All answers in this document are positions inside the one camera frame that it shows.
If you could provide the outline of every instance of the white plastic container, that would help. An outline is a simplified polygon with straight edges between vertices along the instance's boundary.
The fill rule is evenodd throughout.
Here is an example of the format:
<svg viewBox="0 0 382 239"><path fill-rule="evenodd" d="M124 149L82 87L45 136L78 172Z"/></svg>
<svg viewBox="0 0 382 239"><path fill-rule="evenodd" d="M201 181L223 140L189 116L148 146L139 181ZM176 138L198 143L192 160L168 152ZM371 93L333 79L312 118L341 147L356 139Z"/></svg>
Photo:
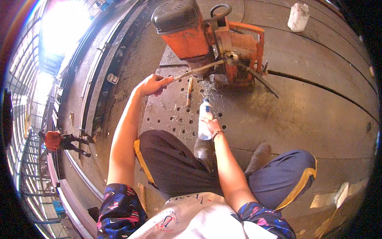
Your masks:
<svg viewBox="0 0 382 239"><path fill-rule="evenodd" d="M113 73L110 73L109 75L107 75L106 80L110 83L117 84L119 77L115 76Z"/></svg>
<svg viewBox="0 0 382 239"><path fill-rule="evenodd" d="M294 31L299 32L305 29L306 23L309 19L309 7L308 5L301 3L295 3L290 10L288 27Z"/></svg>
<svg viewBox="0 0 382 239"><path fill-rule="evenodd" d="M200 120L201 117L212 120L212 106L208 99L204 99L199 108L199 130L197 135L201 140L210 140L212 138L211 132L207 128L207 124Z"/></svg>

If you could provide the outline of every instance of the bracelet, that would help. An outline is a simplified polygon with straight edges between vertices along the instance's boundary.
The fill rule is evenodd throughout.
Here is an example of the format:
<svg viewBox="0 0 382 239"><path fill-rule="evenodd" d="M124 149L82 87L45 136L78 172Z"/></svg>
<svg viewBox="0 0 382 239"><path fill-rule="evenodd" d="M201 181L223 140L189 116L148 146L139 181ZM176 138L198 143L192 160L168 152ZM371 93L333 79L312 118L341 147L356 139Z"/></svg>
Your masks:
<svg viewBox="0 0 382 239"><path fill-rule="evenodd" d="M215 139L216 135L218 135L219 133L224 133L222 130L218 130L214 133L214 135L212 136L212 140Z"/></svg>

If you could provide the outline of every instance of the dark pants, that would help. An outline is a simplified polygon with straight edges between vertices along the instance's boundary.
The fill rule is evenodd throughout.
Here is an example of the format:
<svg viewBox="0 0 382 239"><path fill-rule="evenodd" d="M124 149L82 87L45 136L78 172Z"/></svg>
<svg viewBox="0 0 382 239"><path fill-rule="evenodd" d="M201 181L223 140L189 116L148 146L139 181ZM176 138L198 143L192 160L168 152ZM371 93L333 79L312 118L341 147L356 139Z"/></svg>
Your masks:
<svg viewBox="0 0 382 239"><path fill-rule="evenodd" d="M72 144L72 141L77 141L77 142L80 142L80 143L87 144L86 140L84 140L84 139L82 139L80 137L73 136L73 134L62 135L62 139L61 139L61 142L60 142L60 148L62 150L74 150L74 151L82 153L82 154L86 153L84 150L75 147Z"/></svg>
<svg viewBox="0 0 382 239"><path fill-rule="evenodd" d="M170 197L197 192L223 196L217 170L208 173L174 135L162 130L149 130L142 133L139 140L140 152L134 145L138 160L159 190ZM316 177L316 159L304 150L290 151L246 177L261 205L272 210L281 209L311 186Z"/></svg>

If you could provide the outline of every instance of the hand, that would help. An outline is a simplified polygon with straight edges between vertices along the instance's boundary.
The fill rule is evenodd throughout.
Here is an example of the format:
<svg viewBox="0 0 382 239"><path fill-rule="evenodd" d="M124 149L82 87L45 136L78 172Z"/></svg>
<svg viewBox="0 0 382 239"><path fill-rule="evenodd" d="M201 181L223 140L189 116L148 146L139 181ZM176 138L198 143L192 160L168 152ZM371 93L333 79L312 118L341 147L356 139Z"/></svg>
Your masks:
<svg viewBox="0 0 382 239"><path fill-rule="evenodd" d="M163 76L152 74L137 85L136 89L145 96L149 96L151 94L158 96L162 94L163 89L167 89L167 85L173 80L173 76L164 78Z"/></svg>
<svg viewBox="0 0 382 239"><path fill-rule="evenodd" d="M201 117L200 120L207 124L207 128L211 132L212 136L216 133L216 131L223 130L217 119L210 120L205 117Z"/></svg>

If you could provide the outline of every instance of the white cloth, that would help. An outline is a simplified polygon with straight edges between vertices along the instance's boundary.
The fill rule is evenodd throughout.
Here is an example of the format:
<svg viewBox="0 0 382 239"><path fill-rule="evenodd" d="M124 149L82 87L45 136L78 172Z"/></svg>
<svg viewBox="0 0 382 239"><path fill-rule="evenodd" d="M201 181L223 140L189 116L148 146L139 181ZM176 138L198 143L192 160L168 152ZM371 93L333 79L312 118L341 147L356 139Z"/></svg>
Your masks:
<svg viewBox="0 0 382 239"><path fill-rule="evenodd" d="M173 197L129 238L277 238L257 224L241 223L236 217L225 199L211 192Z"/></svg>

